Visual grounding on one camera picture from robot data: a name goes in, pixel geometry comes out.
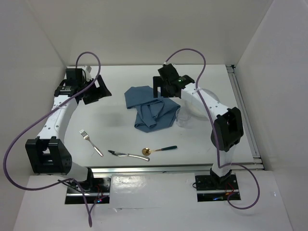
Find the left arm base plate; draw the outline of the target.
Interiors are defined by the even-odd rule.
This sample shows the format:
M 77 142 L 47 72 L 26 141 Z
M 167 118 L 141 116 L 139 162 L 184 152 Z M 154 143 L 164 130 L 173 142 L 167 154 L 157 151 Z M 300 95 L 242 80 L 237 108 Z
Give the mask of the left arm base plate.
M 88 204 L 108 204 L 110 203 L 110 187 L 111 178 L 93 178 L 91 183 L 80 182 L 79 183 Z M 84 204 L 84 199 L 81 193 L 81 189 L 75 182 L 64 183 L 66 186 L 66 196 L 64 203 L 66 205 L 81 205 Z

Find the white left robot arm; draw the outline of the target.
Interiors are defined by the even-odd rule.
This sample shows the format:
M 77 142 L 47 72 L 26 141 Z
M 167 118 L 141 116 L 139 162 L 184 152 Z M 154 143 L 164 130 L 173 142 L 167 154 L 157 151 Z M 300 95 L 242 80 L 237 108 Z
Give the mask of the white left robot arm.
M 80 101 L 84 104 L 97 102 L 100 98 L 111 96 L 102 77 L 98 84 L 93 83 L 91 67 L 67 68 L 64 80 L 54 92 L 53 108 L 40 133 L 28 139 L 26 152 L 35 174 L 64 175 L 78 181 L 78 187 L 90 192 L 95 186 L 93 172 L 73 162 L 72 156 L 64 145 L 65 133 L 73 112 Z

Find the gold spoon green handle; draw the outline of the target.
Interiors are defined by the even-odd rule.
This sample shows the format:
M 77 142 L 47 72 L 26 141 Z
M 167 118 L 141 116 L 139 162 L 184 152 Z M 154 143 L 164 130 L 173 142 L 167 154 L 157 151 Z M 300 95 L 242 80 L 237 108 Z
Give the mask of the gold spoon green handle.
M 165 148 L 161 148 L 161 149 L 156 149 L 156 150 L 151 150 L 149 148 L 143 148 L 142 149 L 142 154 L 144 156 L 149 156 L 151 153 L 153 152 L 159 152 L 159 151 L 169 151 L 169 150 L 175 150 L 177 149 L 177 146 L 169 146 L 169 147 L 165 147 Z

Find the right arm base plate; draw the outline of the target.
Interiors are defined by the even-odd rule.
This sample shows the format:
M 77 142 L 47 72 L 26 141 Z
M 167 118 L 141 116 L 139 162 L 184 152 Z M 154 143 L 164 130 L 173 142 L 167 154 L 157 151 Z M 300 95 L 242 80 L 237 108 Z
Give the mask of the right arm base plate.
M 192 187 L 197 191 L 198 202 L 240 200 L 239 186 L 235 174 L 232 174 L 225 182 L 217 186 L 211 181 L 210 175 L 197 175 Z

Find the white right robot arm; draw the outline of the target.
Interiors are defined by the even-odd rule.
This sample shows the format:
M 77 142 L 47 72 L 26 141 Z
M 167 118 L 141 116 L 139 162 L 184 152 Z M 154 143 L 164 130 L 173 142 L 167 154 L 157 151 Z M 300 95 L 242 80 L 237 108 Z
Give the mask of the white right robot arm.
M 155 98 L 181 98 L 197 108 L 210 121 L 211 142 L 217 149 L 217 160 L 210 169 L 210 183 L 216 189 L 222 188 L 231 175 L 231 163 L 235 146 L 244 135 L 241 111 L 229 108 L 203 89 L 188 75 L 180 76 L 172 64 L 158 69 L 159 76 L 153 77 Z

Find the silver fork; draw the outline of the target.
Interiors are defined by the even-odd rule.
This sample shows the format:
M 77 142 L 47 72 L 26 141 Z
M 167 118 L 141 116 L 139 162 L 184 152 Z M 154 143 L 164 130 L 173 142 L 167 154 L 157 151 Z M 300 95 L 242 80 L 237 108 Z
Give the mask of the silver fork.
M 98 149 L 98 147 L 91 141 L 90 136 L 88 135 L 88 133 L 85 130 L 80 130 L 79 133 L 81 134 L 81 136 L 83 137 L 84 140 L 88 141 L 92 147 L 94 148 L 94 150 L 96 151 L 96 153 L 100 156 L 100 157 L 104 157 L 103 153 Z

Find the clear drinking glass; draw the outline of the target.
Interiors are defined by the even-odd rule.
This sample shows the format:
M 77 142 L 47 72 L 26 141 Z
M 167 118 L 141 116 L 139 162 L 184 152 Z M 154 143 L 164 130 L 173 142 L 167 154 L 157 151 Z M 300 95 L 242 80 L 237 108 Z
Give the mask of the clear drinking glass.
M 176 124 L 180 128 L 187 126 L 192 114 L 187 107 L 181 107 L 176 111 Z

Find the blue cloth placemat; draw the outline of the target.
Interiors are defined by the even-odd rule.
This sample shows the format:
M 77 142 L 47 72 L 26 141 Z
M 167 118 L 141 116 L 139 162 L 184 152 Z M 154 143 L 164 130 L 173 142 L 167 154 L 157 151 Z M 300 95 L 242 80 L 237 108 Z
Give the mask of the blue cloth placemat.
M 180 105 L 169 98 L 153 97 L 149 86 L 131 87 L 124 96 L 126 108 L 137 110 L 134 127 L 145 133 L 171 127 L 180 109 Z

